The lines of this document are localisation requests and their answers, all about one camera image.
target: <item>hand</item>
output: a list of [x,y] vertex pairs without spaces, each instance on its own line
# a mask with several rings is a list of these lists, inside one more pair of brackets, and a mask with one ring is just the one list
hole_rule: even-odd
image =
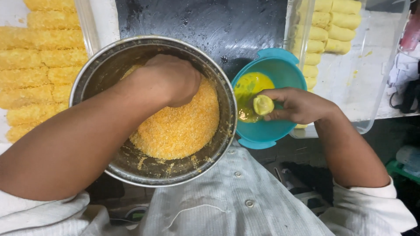
[[201,82],[201,74],[191,63],[171,55],[158,54],[141,69],[163,89],[169,107],[180,107],[191,102]]
[[266,121],[289,120],[307,125],[340,110],[336,104],[327,99],[292,87],[265,89],[258,94],[266,95],[283,106],[283,109],[274,110],[264,116]]

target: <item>black tray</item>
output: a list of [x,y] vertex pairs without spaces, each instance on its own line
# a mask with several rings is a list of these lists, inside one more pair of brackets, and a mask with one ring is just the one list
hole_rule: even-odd
[[116,0],[121,38],[159,34],[197,46],[230,80],[257,51],[283,47],[287,0]]

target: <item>shirt sleeve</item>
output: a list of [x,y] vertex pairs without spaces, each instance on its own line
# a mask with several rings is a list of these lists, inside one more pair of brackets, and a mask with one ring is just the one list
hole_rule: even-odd
[[416,219],[396,198],[394,183],[382,188],[352,187],[334,183],[334,206],[320,216],[338,236],[401,235],[417,226]]
[[109,216],[103,206],[88,206],[82,192],[59,201],[33,201],[0,191],[0,235],[107,235]]

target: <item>bowl handle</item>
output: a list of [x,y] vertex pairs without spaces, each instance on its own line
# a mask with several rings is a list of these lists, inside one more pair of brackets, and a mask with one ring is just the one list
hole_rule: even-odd
[[281,49],[281,48],[275,48],[275,47],[266,48],[266,49],[258,51],[257,54],[260,57],[259,59],[280,58],[285,61],[291,62],[294,65],[299,63],[299,60],[297,59],[295,55],[293,55],[293,53],[287,50]]
[[246,139],[240,139],[238,140],[238,142],[240,144],[242,144],[243,146],[250,148],[250,149],[266,149],[269,147],[272,147],[276,144],[276,142],[272,141],[272,142],[266,142],[266,143],[256,143],[256,142],[251,142],[248,141]]

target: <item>white shirt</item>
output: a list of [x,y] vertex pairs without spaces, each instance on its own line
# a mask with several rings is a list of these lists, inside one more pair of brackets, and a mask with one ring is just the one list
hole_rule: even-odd
[[235,142],[229,151],[201,177],[156,189],[134,230],[111,226],[105,207],[88,206],[86,192],[50,202],[0,192],[0,234],[385,236],[417,225],[396,199],[392,182],[383,188],[350,189],[334,183],[334,207],[317,218],[245,148]]

